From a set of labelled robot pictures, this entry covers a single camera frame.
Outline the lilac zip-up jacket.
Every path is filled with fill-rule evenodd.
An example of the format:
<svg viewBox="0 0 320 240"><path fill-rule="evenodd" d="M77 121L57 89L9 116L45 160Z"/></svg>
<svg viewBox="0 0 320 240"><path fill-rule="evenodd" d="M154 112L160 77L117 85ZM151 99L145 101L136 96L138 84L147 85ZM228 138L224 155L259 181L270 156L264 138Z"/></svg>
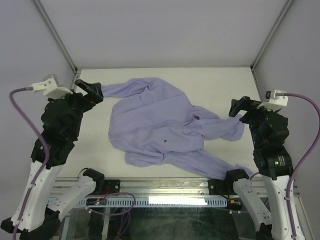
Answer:
<svg viewBox="0 0 320 240"><path fill-rule="evenodd" d="M136 167L171 164L203 177L223 180L231 165L205 151L206 140L238 141L240 115L227 119L193 105L180 89L157 77L104 85L104 97L119 98L110 115L108 136Z"/></svg>

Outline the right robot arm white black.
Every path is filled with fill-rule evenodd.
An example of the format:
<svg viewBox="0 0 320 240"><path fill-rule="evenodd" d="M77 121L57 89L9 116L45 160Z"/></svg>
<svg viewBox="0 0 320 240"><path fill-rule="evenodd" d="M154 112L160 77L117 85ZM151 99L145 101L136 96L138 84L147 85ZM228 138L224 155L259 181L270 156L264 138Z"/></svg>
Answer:
<svg viewBox="0 0 320 240"><path fill-rule="evenodd" d="M249 126L253 142L253 160L264 183L269 206L252 189L252 182L243 169L227 171L223 187L242 200L256 229L258 240L303 240L295 206L292 159L284 147L289 136L288 119L278 112L288 99L270 98L260 102L244 96L233 99L229 111L235 117L245 111L240 122Z"/></svg>

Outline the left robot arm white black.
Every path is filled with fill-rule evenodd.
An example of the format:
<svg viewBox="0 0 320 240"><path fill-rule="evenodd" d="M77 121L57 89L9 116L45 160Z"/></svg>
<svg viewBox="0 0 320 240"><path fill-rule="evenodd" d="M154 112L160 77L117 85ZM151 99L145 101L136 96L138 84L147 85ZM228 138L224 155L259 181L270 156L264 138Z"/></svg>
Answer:
<svg viewBox="0 0 320 240"><path fill-rule="evenodd" d="M88 168L67 192L49 201L53 185L75 146L82 118L104 99L100 83L76 80L81 92L59 86L49 75L44 81L24 88L42 92L48 104L41 115L42 131L31 153L30 173L14 215L1 222L1 229L13 239L49 240L59 229L67 213L89 194L100 194L105 188L103 173Z"/></svg>

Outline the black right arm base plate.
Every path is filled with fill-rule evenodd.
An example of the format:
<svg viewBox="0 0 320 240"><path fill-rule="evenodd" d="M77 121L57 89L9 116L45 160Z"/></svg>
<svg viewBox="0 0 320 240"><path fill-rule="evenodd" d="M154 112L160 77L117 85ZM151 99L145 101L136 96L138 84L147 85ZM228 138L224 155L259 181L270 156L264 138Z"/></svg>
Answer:
<svg viewBox="0 0 320 240"><path fill-rule="evenodd" d="M211 196L217 195L229 198L230 195L234 194L233 187L228 180L209 179L207 183L208 192Z"/></svg>

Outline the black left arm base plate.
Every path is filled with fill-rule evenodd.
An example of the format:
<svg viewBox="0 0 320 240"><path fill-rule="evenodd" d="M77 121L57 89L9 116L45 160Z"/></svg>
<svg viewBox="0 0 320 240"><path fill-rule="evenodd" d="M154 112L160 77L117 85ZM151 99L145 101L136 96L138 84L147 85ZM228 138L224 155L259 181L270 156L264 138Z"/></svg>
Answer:
<svg viewBox="0 0 320 240"><path fill-rule="evenodd" d="M121 188L121 181L119 179L105 179L100 193L102 195L119 193Z"/></svg>

